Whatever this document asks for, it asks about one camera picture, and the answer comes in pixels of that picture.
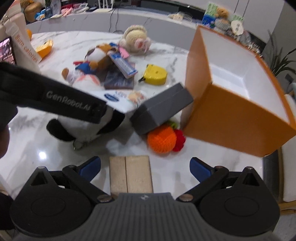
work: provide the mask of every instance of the potted plant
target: potted plant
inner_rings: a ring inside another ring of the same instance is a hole
[[[296,60],[289,60],[289,55],[295,52],[296,48],[288,52],[286,56],[282,58],[281,55],[283,52],[283,47],[278,52],[275,36],[272,35],[270,31],[268,31],[268,34],[270,37],[271,48],[267,57],[269,59],[269,67],[272,70],[272,73],[274,74],[274,76],[275,77],[278,76],[280,72],[285,70],[293,74],[296,74],[296,70],[288,66],[290,63],[296,62]]]

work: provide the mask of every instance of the yellow tape measure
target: yellow tape measure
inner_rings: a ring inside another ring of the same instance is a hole
[[[145,81],[145,83],[151,85],[164,85],[167,76],[168,73],[164,68],[154,64],[148,64],[144,75],[139,79],[139,82]]]

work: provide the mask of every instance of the orange box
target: orange box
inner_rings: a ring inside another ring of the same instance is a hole
[[[181,116],[185,135],[263,157],[296,135],[284,93],[265,62],[228,36],[198,26]]]

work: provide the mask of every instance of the blue gripper pad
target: blue gripper pad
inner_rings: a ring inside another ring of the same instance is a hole
[[[101,170],[101,159],[94,156],[90,158],[88,162],[89,163],[80,169],[79,175],[90,182]]]
[[[209,178],[215,171],[214,168],[207,165],[197,157],[192,157],[190,160],[190,172],[201,183]]]

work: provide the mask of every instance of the orange crocheted fruit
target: orange crocheted fruit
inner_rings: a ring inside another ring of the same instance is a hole
[[[156,153],[168,153],[175,147],[177,136],[169,125],[162,125],[148,133],[147,141]]]

